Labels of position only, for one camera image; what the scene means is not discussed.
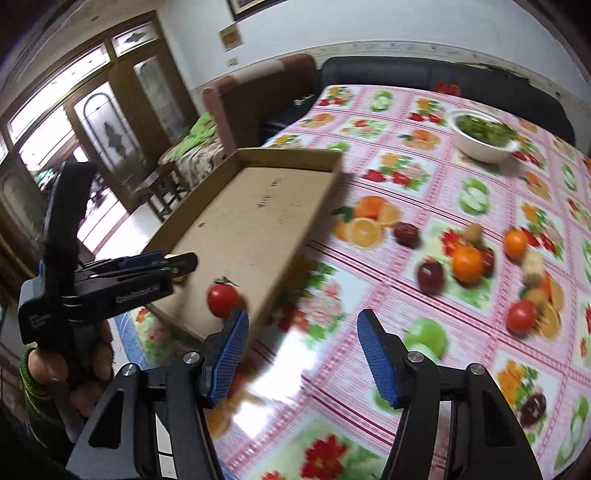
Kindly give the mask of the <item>red tomato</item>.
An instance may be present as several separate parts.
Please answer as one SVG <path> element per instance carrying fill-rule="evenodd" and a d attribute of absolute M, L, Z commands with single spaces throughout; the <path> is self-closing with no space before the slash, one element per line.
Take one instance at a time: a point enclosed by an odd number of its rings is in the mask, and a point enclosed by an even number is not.
<path fill-rule="evenodd" d="M 208 289 L 206 303 L 211 314 L 219 319 L 226 319 L 235 308 L 242 306 L 242 297 L 238 286 L 226 277 L 217 278 Z"/>
<path fill-rule="evenodd" d="M 509 308 L 506 327 L 516 336 L 526 336 L 533 331 L 537 318 L 536 305 L 529 300 L 520 300 Z"/>

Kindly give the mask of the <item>orange mandarin with leaf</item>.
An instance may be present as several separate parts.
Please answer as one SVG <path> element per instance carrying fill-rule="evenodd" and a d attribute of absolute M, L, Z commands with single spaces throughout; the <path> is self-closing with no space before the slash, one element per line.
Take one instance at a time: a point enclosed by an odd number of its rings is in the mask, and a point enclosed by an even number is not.
<path fill-rule="evenodd" d="M 454 278 L 467 285 L 479 283 L 484 275 L 484 260 L 479 249 L 471 245 L 459 246 L 452 255 Z"/>

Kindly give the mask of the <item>dark wooden side table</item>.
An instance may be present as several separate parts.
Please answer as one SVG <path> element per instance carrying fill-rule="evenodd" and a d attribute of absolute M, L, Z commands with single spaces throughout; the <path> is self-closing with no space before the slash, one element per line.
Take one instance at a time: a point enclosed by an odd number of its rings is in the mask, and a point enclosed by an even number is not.
<path fill-rule="evenodd" d="M 189 193 L 189 185 L 174 162 L 158 166 L 135 189 L 139 204 L 146 204 L 163 223 L 172 213 L 172 204 L 180 202 Z"/>

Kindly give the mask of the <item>brown cardboard tray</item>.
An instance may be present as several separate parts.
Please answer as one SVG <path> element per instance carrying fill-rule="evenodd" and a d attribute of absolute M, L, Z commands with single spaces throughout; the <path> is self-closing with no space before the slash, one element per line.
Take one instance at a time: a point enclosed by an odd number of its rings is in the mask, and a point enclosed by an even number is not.
<path fill-rule="evenodd" d="M 221 330 L 206 294 L 217 278 L 235 283 L 256 337 L 287 269 L 342 170 L 342 155 L 318 149 L 238 149 L 164 221 L 146 248 L 194 253 L 197 269 L 147 308 L 198 340 Z"/>

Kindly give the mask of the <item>green patterned blanket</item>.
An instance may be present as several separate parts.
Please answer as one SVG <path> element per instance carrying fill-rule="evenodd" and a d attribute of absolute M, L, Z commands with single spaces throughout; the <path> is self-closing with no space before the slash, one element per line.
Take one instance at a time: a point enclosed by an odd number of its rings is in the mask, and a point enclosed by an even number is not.
<path fill-rule="evenodd" d="M 158 164 L 172 164 L 192 190 L 221 166 L 225 158 L 214 118 L 205 112 L 188 134 L 160 157 Z"/>

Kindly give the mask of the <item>dark red jujube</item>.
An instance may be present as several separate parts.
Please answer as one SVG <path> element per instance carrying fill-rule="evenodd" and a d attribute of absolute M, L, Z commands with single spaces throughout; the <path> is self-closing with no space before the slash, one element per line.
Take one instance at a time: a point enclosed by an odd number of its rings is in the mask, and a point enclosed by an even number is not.
<path fill-rule="evenodd" d="M 421 243 L 420 230 L 414 224 L 399 222 L 394 225 L 394 240 L 405 247 L 417 248 Z"/>

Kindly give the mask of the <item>red tomato on table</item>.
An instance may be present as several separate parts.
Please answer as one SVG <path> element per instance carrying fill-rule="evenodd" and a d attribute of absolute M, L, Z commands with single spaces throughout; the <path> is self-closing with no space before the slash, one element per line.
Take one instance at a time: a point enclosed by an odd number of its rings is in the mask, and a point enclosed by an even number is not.
<path fill-rule="evenodd" d="M 533 331 L 537 318 L 536 305 L 529 300 L 520 300 L 509 308 L 506 327 L 516 336 L 526 336 Z"/>

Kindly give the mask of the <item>brown kiwi fruit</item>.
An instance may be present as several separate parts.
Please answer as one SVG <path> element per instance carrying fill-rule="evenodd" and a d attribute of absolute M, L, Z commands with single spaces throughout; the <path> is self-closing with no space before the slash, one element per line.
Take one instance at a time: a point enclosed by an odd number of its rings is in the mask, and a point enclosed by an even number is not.
<path fill-rule="evenodd" d="M 479 223 L 471 223 L 463 230 L 464 240 L 473 246 L 480 246 L 483 242 L 483 227 Z"/>

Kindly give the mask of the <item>floral fruit print tablecloth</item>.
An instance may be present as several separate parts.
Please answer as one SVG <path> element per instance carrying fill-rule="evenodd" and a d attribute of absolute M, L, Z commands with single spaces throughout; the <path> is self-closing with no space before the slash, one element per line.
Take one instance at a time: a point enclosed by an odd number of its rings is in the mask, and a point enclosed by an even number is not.
<path fill-rule="evenodd" d="M 271 148 L 342 154 L 344 176 L 290 280 L 207 421 L 237 479 L 376 479 L 401 413 L 377 390 L 356 337 L 373 309 L 407 348 L 453 368 L 483 364 L 523 426 L 547 479 L 564 477 L 590 444 L 590 159 L 565 140 L 500 110 L 519 149 L 499 166 L 456 146 L 448 115 L 483 105 L 420 90 L 325 87 L 311 111 L 270 138 Z M 417 248 L 394 225 L 420 230 Z M 464 228 L 483 227 L 484 275 L 457 281 L 452 255 Z M 504 235 L 544 257 L 539 287 L 522 281 Z M 437 260 L 445 285 L 423 293 L 418 266 Z M 533 331 L 506 327 L 509 308 L 533 302 Z"/>

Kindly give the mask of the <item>pale banana chunk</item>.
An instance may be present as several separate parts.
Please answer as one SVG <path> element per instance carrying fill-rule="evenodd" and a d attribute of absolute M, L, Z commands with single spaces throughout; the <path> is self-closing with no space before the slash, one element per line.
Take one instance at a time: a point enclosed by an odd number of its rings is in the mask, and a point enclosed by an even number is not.
<path fill-rule="evenodd" d="M 539 287 L 544 281 L 544 257 L 535 251 L 528 251 L 522 260 L 522 281 L 526 286 Z"/>

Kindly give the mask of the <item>green leafy vegetables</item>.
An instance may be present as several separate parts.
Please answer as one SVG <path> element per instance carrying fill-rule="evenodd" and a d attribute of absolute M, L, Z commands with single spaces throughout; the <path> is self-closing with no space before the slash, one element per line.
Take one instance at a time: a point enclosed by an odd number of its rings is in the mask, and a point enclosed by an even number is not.
<path fill-rule="evenodd" d="M 495 147 L 506 147 L 517 138 L 516 132 L 508 125 L 474 115 L 459 116 L 456 125 L 466 135 Z"/>

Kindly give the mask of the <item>red object on sofa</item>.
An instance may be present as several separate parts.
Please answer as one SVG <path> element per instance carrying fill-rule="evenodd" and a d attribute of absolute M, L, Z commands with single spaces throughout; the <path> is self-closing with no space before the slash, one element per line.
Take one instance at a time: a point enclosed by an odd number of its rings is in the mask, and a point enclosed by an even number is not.
<path fill-rule="evenodd" d="M 461 97 L 461 87 L 455 83 L 437 82 L 433 87 L 433 91 L 445 95 Z"/>

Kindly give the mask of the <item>black sofa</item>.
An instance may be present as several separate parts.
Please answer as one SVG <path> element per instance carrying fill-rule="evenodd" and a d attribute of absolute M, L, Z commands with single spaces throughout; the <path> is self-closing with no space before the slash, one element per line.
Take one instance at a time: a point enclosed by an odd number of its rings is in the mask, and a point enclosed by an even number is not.
<path fill-rule="evenodd" d="M 464 65 L 422 58 L 332 57 L 318 70 L 311 95 L 259 124 L 266 141 L 304 117 L 329 85 L 382 85 L 434 91 L 473 100 L 534 123 L 576 144 L 572 124 L 560 102 L 522 76 L 487 64 Z"/>

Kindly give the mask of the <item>small yellow wall sign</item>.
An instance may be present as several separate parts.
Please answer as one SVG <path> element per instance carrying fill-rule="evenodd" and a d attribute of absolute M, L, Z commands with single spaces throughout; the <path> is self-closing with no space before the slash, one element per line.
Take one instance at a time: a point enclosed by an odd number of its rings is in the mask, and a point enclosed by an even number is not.
<path fill-rule="evenodd" d="M 228 27 L 225 27 L 219 31 L 218 34 L 219 38 L 221 38 L 221 44 L 225 51 L 238 48 L 243 44 L 242 35 L 240 35 L 238 24 L 236 23 L 232 23 Z"/>

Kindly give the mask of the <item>framed wall painting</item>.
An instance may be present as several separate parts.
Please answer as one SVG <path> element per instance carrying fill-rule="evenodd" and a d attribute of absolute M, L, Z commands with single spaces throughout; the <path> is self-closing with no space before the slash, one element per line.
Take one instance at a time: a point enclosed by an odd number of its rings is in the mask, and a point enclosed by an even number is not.
<path fill-rule="evenodd" d="M 226 4 L 232 19 L 238 22 L 284 1 L 286 0 L 228 0 Z"/>

